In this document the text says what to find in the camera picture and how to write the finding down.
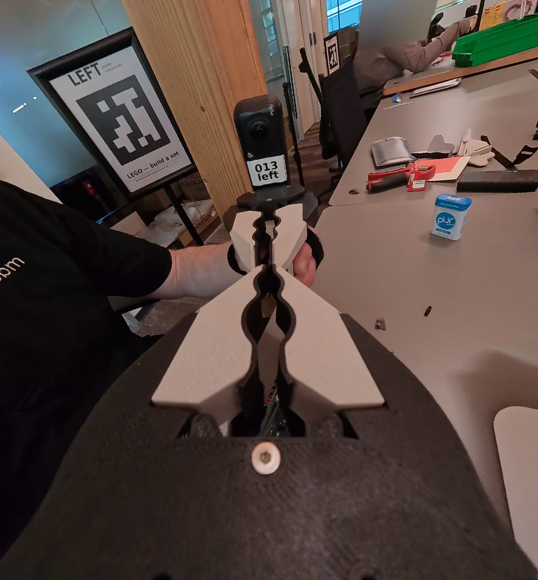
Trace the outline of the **black power bank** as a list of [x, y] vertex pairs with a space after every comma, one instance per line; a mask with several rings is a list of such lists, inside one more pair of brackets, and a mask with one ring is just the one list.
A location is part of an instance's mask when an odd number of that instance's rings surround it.
[[464, 172], [457, 192], [523, 193], [538, 188], [538, 169]]

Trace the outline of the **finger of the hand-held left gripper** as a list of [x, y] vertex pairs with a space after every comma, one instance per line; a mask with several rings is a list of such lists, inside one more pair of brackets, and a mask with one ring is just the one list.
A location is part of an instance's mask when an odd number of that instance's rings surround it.
[[273, 238], [270, 245], [270, 267], [290, 270], [299, 250], [307, 239], [307, 223], [303, 219], [303, 205], [289, 204], [273, 213]]
[[244, 211], [235, 215], [230, 230], [237, 265], [244, 272], [267, 264], [267, 232], [260, 211]]

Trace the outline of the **wooden pillar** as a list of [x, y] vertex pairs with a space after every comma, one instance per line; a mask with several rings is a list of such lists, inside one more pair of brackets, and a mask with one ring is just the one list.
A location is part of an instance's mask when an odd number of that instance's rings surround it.
[[234, 108], [268, 92], [248, 1], [122, 1], [214, 205], [251, 191]]

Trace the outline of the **white cardboard cutouts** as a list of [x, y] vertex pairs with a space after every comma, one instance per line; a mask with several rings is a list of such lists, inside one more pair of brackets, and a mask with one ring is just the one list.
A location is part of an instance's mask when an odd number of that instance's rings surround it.
[[447, 143], [441, 134], [436, 135], [424, 153], [468, 156], [468, 163], [474, 167], [485, 167], [495, 157], [492, 146], [485, 138], [472, 138], [470, 128], [463, 133], [458, 144]]

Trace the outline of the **grey pouch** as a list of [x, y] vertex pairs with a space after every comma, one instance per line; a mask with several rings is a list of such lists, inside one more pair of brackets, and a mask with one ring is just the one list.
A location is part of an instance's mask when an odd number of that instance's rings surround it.
[[378, 169], [416, 161], [408, 142], [399, 136], [387, 137], [371, 145], [371, 156]]

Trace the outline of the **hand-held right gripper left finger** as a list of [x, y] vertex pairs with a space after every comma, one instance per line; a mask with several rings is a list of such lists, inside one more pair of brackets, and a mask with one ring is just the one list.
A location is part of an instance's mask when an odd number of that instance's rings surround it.
[[271, 270], [257, 266], [196, 314], [151, 402], [208, 414], [229, 423], [233, 436], [260, 434], [265, 392], [258, 343], [268, 325], [263, 284]]

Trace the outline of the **silver laptop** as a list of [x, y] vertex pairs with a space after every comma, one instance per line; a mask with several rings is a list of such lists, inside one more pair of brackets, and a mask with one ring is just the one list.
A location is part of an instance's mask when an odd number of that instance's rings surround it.
[[462, 78], [459, 77], [417, 88], [412, 91], [410, 98], [419, 98], [425, 95], [454, 89], [461, 84], [461, 80]]

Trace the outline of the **person's left forearm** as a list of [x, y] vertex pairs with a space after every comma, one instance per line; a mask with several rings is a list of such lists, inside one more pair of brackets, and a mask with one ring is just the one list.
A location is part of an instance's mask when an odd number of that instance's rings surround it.
[[170, 250], [171, 271], [158, 289], [161, 299], [211, 298], [217, 288], [218, 252], [213, 246]]

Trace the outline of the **black office chair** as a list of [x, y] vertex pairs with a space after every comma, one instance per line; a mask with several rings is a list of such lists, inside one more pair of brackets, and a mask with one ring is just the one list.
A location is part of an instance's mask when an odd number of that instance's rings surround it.
[[360, 100], [353, 61], [344, 64], [317, 81], [310, 67], [305, 48], [300, 49], [301, 73], [307, 74], [321, 107], [319, 143], [324, 160], [338, 157], [346, 168], [364, 135], [368, 120]]

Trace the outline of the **red handled tool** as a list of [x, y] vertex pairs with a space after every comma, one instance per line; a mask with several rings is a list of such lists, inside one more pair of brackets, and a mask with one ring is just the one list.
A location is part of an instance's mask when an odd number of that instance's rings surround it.
[[408, 192], [423, 192], [435, 172], [434, 164], [409, 163], [402, 169], [370, 173], [367, 177], [367, 192], [376, 194], [400, 186], [406, 186]]

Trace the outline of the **marker tag board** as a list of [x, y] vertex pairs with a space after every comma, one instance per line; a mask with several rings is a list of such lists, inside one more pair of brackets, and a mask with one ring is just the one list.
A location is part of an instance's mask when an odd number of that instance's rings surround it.
[[324, 55], [326, 60], [326, 75], [329, 76], [340, 68], [338, 31], [323, 39]]

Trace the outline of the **white book stand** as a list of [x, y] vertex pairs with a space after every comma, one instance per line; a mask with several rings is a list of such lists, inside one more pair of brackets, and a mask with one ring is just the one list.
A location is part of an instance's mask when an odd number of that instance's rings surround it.
[[493, 425], [512, 531], [538, 568], [538, 410], [507, 407]]

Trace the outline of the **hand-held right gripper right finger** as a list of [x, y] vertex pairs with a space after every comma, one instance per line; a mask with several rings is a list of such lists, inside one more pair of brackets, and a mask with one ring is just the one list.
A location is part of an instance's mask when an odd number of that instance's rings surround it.
[[381, 407], [384, 397], [336, 308], [281, 267], [278, 297], [290, 315], [280, 367], [288, 407], [312, 424], [339, 411]]

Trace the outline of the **red card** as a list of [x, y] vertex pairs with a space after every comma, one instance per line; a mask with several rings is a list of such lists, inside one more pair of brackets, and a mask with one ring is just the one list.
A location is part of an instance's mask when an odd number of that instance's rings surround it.
[[426, 178], [431, 182], [455, 182], [457, 181], [470, 160], [470, 156], [451, 156], [448, 158], [418, 160], [415, 166], [426, 167], [433, 165], [435, 173], [431, 178]]

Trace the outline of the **stacked green plastic bins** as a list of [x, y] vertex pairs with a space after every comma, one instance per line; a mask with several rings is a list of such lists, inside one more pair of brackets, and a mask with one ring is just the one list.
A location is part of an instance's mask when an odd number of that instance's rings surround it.
[[474, 67], [538, 47], [538, 14], [510, 20], [456, 40], [456, 67]]

